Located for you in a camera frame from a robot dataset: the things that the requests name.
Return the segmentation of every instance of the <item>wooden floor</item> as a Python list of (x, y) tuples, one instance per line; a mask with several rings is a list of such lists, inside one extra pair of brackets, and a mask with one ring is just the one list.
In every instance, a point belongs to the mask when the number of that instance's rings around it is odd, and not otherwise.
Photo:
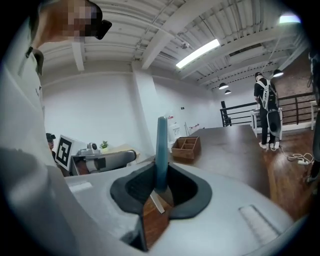
[[(305, 154), (312, 153), (312, 141), (313, 131), (310, 129), (289, 131), (283, 133), (280, 145), (287, 155)], [(298, 220), (309, 211), (312, 203), (314, 185), (305, 184), (305, 177), (311, 166), (299, 165), (297, 161), (288, 161), (281, 150), (264, 151), (263, 158), (269, 177), (271, 200), (282, 207), (294, 220)], [(163, 200), (161, 202), (166, 210), (164, 214), (157, 211), (150, 199), (144, 206), (143, 222), (149, 249), (169, 224), (170, 206)]]

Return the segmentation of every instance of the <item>cap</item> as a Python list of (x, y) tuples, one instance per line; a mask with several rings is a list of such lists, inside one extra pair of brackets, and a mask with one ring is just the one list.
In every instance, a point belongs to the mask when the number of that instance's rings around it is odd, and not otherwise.
[(51, 133), (46, 133), (45, 135), (46, 135), (46, 140), (48, 142), (53, 142), (54, 139), (56, 138), (56, 136), (54, 134), (51, 134)]
[(255, 73), (254, 77), (257, 78), (257, 76), (262, 76), (260, 72)]

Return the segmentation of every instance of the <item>wooden box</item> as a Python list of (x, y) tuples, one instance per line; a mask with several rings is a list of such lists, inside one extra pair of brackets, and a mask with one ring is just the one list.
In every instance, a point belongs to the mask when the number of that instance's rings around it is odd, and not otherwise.
[(200, 137), (180, 137), (172, 147), (172, 156), (176, 158), (195, 159), (201, 150)]

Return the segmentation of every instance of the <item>green plant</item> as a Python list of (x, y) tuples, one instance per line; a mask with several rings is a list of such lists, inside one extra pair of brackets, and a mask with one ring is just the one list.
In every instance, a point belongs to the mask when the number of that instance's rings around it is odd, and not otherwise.
[(108, 141), (102, 141), (100, 144), (100, 149), (106, 149), (108, 147)]

